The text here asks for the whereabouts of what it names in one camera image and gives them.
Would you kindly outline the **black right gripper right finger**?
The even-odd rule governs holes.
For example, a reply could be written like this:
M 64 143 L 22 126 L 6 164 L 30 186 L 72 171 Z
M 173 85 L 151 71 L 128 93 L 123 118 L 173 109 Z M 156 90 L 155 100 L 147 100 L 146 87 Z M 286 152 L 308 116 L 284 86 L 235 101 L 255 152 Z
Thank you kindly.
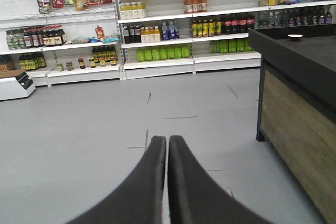
M 169 139 L 167 187 L 171 223 L 268 223 L 224 191 L 182 136 Z

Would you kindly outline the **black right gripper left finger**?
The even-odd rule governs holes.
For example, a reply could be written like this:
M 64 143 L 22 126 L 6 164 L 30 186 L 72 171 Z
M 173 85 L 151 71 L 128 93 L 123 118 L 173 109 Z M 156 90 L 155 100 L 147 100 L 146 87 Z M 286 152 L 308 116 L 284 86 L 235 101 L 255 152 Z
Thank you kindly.
M 127 178 L 69 223 L 162 223 L 166 138 L 154 136 Z

